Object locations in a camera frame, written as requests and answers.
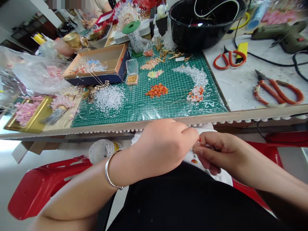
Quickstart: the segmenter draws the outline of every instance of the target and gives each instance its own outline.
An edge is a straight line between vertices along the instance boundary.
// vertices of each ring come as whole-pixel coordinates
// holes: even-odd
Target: bead container
[[[31,117],[31,119],[28,121],[26,126],[21,127],[19,122],[16,120],[16,115],[13,114],[11,119],[4,126],[4,129],[17,132],[26,132],[26,133],[37,133],[37,134],[41,133],[45,127],[45,124],[41,123],[41,120],[52,114],[52,109],[50,107],[52,101],[53,101],[52,98],[44,96],[44,99],[42,100],[41,104]],[[26,102],[31,103],[31,100],[25,99],[22,103]]]
[[[127,60],[126,68],[127,68],[127,78],[125,83],[127,85],[137,85],[139,80],[137,60],[136,59]]]
[[[126,73],[125,62],[129,59],[130,54],[127,46],[124,44],[86,51],[79,53],[75,57],[73,62],[63,73],[63,76],[65,80],[74,86],[100,84],[97,78],[101,82],[109,81],[110,83],[122,83],[124,82]],[[70,74],[75,66],[85,60],[98,60],[102,64],[107,63],[108,68],[100,72]]]

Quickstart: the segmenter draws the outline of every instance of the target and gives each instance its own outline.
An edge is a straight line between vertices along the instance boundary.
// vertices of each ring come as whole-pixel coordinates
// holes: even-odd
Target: gold cup
[[[73,49],[82,47],[80,36],[77,32],[72,32],[65,35],[63,41]]]

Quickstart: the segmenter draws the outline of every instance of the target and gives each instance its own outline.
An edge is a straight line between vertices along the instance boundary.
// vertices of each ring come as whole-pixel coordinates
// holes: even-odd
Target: small plastic container
[[[126,61],[127,78],[125,83],[127,85],[137,85],[139,80],[138,62],[137,59],[130,59]]]
[[[110,140],[98,140],[91,146],[89,150],[90,162],[93,165],[97,164],[104,160],[105,157],[109,157],[116,151],[122,149],[122,145],[118,142],[112,142]]]

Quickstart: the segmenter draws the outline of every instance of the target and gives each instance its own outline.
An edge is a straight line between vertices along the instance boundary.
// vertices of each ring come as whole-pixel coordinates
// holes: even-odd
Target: white cloth
[[[199,132],[199,134],[201,134],[201,133],[203,133],[203,132],[216,132],[216,130],[214,130],[212,124],[202,124],[201,128],[197,128],[197,127],[196,127],[196,129],[197,129],[197,131]],[[136,142],[139,140],[141,134],[142,134],[142,132],[136,132],[136,133],[135,133],[135,136],[134,136],[134,138],[132,139],[132,145],[133,145],[134,143],[136,143]],[[223,183],[226,183],[226,184],[228,184],[228,185],[230,185],[230,186],[233,186],[232,177],[231,177],[231,175],[230,175],[229,173],[227,173],[227,171],[221,169],[221,173],[220,173],[220,174],[217,174],[216,176],[214,176],[214,175],[212,175],[212,174],[210,173],[210,171],[209,171],[208,169],[205,169],[205,168],[202,166],[202,164],[201,164],[200,160],[198,159],[198,156],[197,156],[197,155],[196,155],[196,158],[195,158],[195,159],[197,160],[197,162],[198,162],[197,164],[192,163],[192,159],[193,159],[193,153],[192,153],[191,151],[189,151],[189,152],[186,154],[186,156],[185,156],[185,158],[184,158],[183,161],[186,162],[186,163],[189,163],[189,164],[191,164],[191,165],[194,165],[194,166],[196,166],[196,167],[198,167],[198,168],[200,168],[201,170],[203,170],[203,171],[205,171],[207,174],[209,174],[213,179],[215,179],[215,180],[217,180],[217,181],[220,181],[220,182],[223,182]]]

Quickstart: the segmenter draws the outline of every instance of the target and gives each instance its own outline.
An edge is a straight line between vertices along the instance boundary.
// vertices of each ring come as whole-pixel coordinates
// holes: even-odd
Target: person
[[[95,25],[97,19],[112,8],[108,0],[87,0],[85,9],[76,9],[79,19],[84,28],[91,28]]]
[[[29,230],[94,230],[98,211],[118,187],[128,185],[125,204],[108,230],[288,230],[245,194],[183,163],[192,146],[213,175],[225,169],[237,181],[274,195],[307,218],[308,185],[252,146],[230,134],[199,135],[183,123],[161,119],[149,123],[135,144],[73,178]]]

